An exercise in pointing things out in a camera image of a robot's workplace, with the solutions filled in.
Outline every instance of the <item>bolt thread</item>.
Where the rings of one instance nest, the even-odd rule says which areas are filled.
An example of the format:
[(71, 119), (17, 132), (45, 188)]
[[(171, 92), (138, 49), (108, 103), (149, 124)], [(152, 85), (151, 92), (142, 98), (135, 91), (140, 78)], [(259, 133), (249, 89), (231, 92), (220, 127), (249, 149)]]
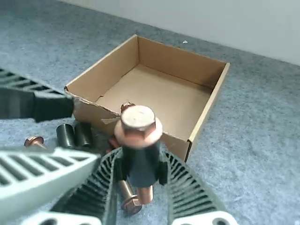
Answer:
[(153, 185), (150, 187), (137, 187), (136, 194), (141, 204), (151, 203), (153, 200)]
[(119, 187), (121, 189), (122, 196), (123, 196), (124, 199), (129, 199), (134, 195), (133, 190), (132, 190), (130, 184), (127, 181), (120, 180), (119, 181)]
[(40, 143), (40, 142), (33, 142), (33, 143), (31, 144), (31, 146), (38, 146), (38, 147), (40, 147), (40, 148), (42, 148), (42, 149), (47, 149), (47, 146), (45, 146), (44, 144), (42, 144), (42, 143)]

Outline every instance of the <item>gray carpet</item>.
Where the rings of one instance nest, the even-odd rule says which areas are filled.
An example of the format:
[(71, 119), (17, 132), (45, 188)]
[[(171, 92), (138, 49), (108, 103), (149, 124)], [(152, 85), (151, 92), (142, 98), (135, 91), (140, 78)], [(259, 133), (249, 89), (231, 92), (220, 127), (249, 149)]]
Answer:
[[(62, 89), (135, 33), (231, 62), (187, 163), (241, 225), (299, 224), (300, 67), (54, 0), (0, 1), (0, 67)], [(0, 144), (41, 135), (54, 146), (63, 122), (73, 119), (1, 121)], [(164, 191), (133, 217), (119, 211), (117, 224), (165, 224)]]

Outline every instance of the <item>gray plastic bracket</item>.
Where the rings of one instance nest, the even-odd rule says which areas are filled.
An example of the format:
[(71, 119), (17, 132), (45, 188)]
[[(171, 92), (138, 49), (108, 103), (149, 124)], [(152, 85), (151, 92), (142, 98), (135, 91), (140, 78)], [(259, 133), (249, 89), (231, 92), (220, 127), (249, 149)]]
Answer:
[(227, 212), (215, 211), (175, 219), (172, 225), (238, 225)]
[(52, 201), (85, 181), (98, 156), (55, 148), (47, 152), (0, 151), (0, 224)]
[(102, 223), (96, 217), (58, 212), (40, 212), (24, 220), (21, 225), (102, 225)]

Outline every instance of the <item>bolt with black sleeve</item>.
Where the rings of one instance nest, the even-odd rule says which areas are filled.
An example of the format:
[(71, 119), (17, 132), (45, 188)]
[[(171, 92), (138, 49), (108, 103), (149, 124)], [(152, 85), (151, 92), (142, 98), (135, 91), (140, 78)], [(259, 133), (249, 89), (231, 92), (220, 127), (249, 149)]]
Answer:
[(127, 108), (117, 122), (114, 134), (122, 146), (122, 166), (130, 183), (136, 187), (141, 204), (153, 200), (153, 184), (159, 178), (159, 139), (162, 124), (146, 106)]
[[(111, 148), (108, 149), (106, 152), (109, 153), (111, 150), (117, 149), (120, 147), (118, 141), (116, 140), (115, 136), (112, 136), (108, 140)], [(118, 182), (119, 188), (122, 193), (123, 201), (121, 204), (121, 209), (125, 210), (129, 215), (134, 215), (138, 213), (142, 209), (142, 204), (140, 203), (137, 195), (133, 193), (133, 190), (128, 183), (128, 181), (120, 180)]]

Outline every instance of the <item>copper hex bolt head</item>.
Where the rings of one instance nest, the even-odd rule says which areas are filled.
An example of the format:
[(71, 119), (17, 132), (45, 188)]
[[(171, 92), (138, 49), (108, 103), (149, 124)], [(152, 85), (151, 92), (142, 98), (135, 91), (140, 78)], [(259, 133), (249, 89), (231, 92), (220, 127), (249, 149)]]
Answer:
[(131, 106), (134, 106), (135, 104), (131, 102), (125, 102), (121, 105), (121, 113), (123, 113), (126, 109), (128, 109)]
[(147, 137), (156, 129), (156, 117), (147, 106), (134, 105), (127, 108), (121, 115), (124, 135), (141, 135)]
[(40, 136), (28, 137), (26, 139), (26, 141), (24, 142), (24, 146), (25, 147), (29, 147), (29, 146), (35, 145), (36, 143), (43, 144), (44, 143), (44, 139), (42, 137), (40, 137)]
[(138, 213), (142, 207), (143, 206), (140, 204), (140, 201), (136, 195), (124, 200), (121, 205), (122, 210), (125, 210), (130, 215)]

